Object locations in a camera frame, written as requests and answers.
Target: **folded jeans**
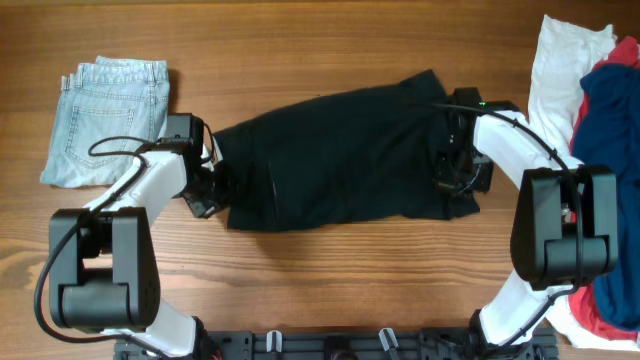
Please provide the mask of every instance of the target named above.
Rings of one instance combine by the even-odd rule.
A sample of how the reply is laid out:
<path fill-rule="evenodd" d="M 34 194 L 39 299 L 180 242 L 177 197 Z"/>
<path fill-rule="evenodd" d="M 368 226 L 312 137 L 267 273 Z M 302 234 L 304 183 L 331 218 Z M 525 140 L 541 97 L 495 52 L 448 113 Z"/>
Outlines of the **folded jeans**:
<path fill-rule="evenodd" d="M 158 138 L 166 123 L 169 76 L 165 61 L 108 59 L 83 63 L 62 77 L 62 94 L 40 182 L 61 187 L 108 185 L 131 166 L 129 156 L 92 157 L 89 147 L 111 136 Z M 114 140 L 95 152 L 133 151 L 131 140 Z"/>

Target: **wooden table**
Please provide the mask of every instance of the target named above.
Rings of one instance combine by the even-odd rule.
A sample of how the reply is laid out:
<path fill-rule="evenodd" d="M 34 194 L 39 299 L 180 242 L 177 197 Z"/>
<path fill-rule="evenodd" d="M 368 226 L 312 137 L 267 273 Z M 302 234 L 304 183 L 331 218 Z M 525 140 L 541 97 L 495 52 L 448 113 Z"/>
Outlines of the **wooden table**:
<path fill-rule="evenodd" d="M 485 99 L 526 109 L 543 14 L 638 36 L 638 10 L 626 1 L 507 0 L 0 8 L 0 359 L 111 356 L 112 344 L 50 339 L 33 316 L 49 217 L 104 191 L 39 183 L 60 77 L 78 63 L 166 59 L 171 110 L 214 130 L 428 68 L 449 91 L 477 86 Z M 163 297 L 209 330 L 462 326 L 512 268 L 516 198 L 497 172 L 491 192 L 477 196 L 478 215 L 286 234 L 229 231 L 224 215 L 196 220 L 174 200 L 152 229 Z M 563 359 L 637 358 L 561 351 Z"/>

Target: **black cable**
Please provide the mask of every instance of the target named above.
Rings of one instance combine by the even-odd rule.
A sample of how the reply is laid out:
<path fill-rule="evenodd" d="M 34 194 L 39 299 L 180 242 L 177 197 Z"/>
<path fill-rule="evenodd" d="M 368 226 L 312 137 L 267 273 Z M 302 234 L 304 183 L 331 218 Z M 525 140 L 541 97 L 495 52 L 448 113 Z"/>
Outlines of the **black cable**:
<path fill-rule="evenodd" d="M 40 272 L 40 276 L 38 277 L 38 282 L 36 283 L 36 290 L 33 295 L 33 309 L 35 312 L 36 320 L 38 321 L 38 325 L 40 325 L 40 328 L 42 328 L 42 330 L 45 333 L 47 333 L 49 336 L 57 340 L 72 343 L 72 344 L 89 344 L 89 343 L 96 343 L 96 342 L 109 341 L 109 340 L 124 340 L 134 345 L 137 345 L 146 351 L 153 352 L 163 359 L 168 359 L 168 357 L 165 354 L 163 354 L 162 351 L 152 348 L 140 342 L 139 340 L 131 337 L 130 335 L 124 335 L 124 334 L 103 335 L 103 336 L 93 336 L 93 337 L 84 337 L 84 338 L 66 336 L 64 334 L 59 333 L 55 329 L 53 329 L 47 323 L 46 319 L 44 318 L 44 314 L 42 312 L 42 293 L 44 291 L 44 283 L 45 283 L 45 280 L 47 279 L 47 276 L 49 275 L 49 272 L 51 271 L 51 267 L 53 267 L 54 262 L 60 255 L 60 252 L 62 252 L 62 250 L 69 243 L 69 240 L 73 237 L 74 234 L 76 234 L 80 229 L 82 229 L 82 227 L 87 225 L 89 221 L 96 218 L 96 215 L 100 211 L 102 211 L 102 209 L 104 209 L 105 207 L 109 206 L 109 204 L 116 201 L 134 182 L 136 182 L 140 178 L 140 176 L 142 176 L 142 174 L 145 172 L 145 170 L 148 167 L 147 161 L 138 152 L 131 152 L 131 151 L 109 151 L 109 152 L 102 152 L 102 153 L 93 152 L 93 149 L 95 149 L 98 145 L 103 144 L 107 141 L 112 141 L 112 140 L 134 140 L 134 141 L 140 141 L 145 144 L 149 143 L 149 141 L 147 140 L 135 138 L 132 136 L 112 136 L 112 137 L 102 139 L 96 142 L 95 144 L 91 145 L 91 147 L 89 147 L 88 154 L 90 156 L 113 156 L 113 155 L 133 156 L 140 160 L 140 167 L 133 174 L 133 176 L 129 178 L 129 180 L 127 180 L 124 184 L 122 184 L 121 187 L 114 190 L 105 201 L 103 201 L 102 203 L 98 204 L 95 208 L 93 208 L 89 212 L 89 214 L 79 219 L 78 222 L 76 222 L 76 224 L 73 225 L 71 229 L 69 229 L 69 231 L 67 231 L 67 233 L 62 237 L 60 242 L 58 242 L 58 244 L 53 248 L 53 250 L 51 250 L 49 257 L 47 258 L 47 261 L 45 262 L 42 268 L 42 271 Z"/>
<path fill-rule="evenodd" d="M 498 118 L 500 120 L 506 121 L 509 124 L 513 125 L 514 127 L 519 128 L 520 130 L 524 131 L 527 135 L 531 136 L 531 138 L 533 138 L 538 144 L 540 144 L 540 146 L 545 151 L 547 151 L 549 153 L 550 158 L 553 159 L 558 165 L 560 165 L 560 168 L 562 169 L 563 177 L 565 178 L 565 181 L 567 182 L 569 191 L 571 193 L 571 200 L 573 202 L 573 204 L 572 204 L 573 205 L 573 209 L 572 210 L 576 214 L 576 279 L 575 279 L 575 281 L 573 283 L 573 287 L 571 289 L 562 290 L 562 291 L 559 291 L 559 292 L 549 296 L 548 299 L 547 299 L 547 302 L 542 306 L 542 308 L 515 335 L 513 335 L 511 338 L 509 338 L 509 340 L 507 340 L 502 345 L 500 345 L 500 346 L 498 346 L 496 348 L 493 348 L 493 349 L 485 352 L 484 354 L 482 354 L 481 357 L 486 358 L 487 356 L 490 356 L 490 355 L 493 355 L 493 354 L 497 353 L 501 349 L 504 349 L 506 347 L 511 346 L 511 344 L 516 342 L 516 340 L 518 340 L 520 337 L 525 335 L 529 330 L 531 330 L 531 328 L 533 328 L 533 326 L 544 316 L 544 314 L 547 312 L 547 310 L 549 310 L 549 308 L 555 303 L 555 301 L 559 297 L 565 296 L 565 295 L 575 294 L 576 291 L 578 291 L 578 289 L 580 289 L 580 287 L 582 286 L 583 260 L 584 260 L 584 252 L 583 252 L 584 238 L 583 238 L 583 234 L 582 234 L 582 206 L 580 204 L 580 193 L 578 192 L 578 187 L 575 184 L 575 181 L 573 179 L 573 176 L 571 175 L 571 172 L 569 171 L 569 168 L 564 163 L 564 161 L 562 161 L 562 159 L 560 159 L 560 157 L 558 156 L 557 151 L 555 149 L 552 149 L 551 147 L 549 147 L 549 145 L 547 145 L 547 143 L 544 140 L 542 140 L 538 136 L 538 134 L 536 134 L 535 132 L 531 131 L 526 126 L 523 126 L 517 120 L 511 119 L 511 118 L 506 117 L 506 116 L 504 116 L 502 114 L 498 114 L 498 113 L 496 113 L 494 111 L 483 110 L 483 109 L 474 108 L 474 107 L 470 107 L 470 106 L 444 104 L 444 103 L 429 103 L 429 102 L 417 103 L 415 105 L 426 105 L 426 106 L 433 106 L 433 107 L 443 108 L 443 109 L 456 109 L 456 110 L 462 110 L 462 111 L 471 111 L 471 112 L 475 112 L 475 113 L 478 113 L 478 114 L 490 115 L 490 116 L 493 116 L 493 117 Z"/>
<path fill-rule="evenodd" d="M 471 180 L 469 180 L 466 185 L 463 185 L 460 188 L 460 190 L 456 191 L 452 196 L 462 195 L 465 191 L 471 189 L 471 187 L 476 183 L 476 180 L 478 180 L 478 177 L 480 176 L 481 172 L 482 172 L 482 164 L 478 164 L 476 173 L 473 175 Z"/>
<path fill-rule="evenodd" d="M 207 156 L 206 158 L 202 159 L 202 163 L 206 163 L 209 162 L 211 160 L 213 160 L 213 133 L 211 132 L 211 128 L 209 127 L 209 124 L 207 124 L 206 122 L 203 121 L 204 127 L 207 128 L 207 132 L 209 133 L 209 142 L 211 143 L 211 149 L 207 149 L 209 151 L 209 156 Z"/>

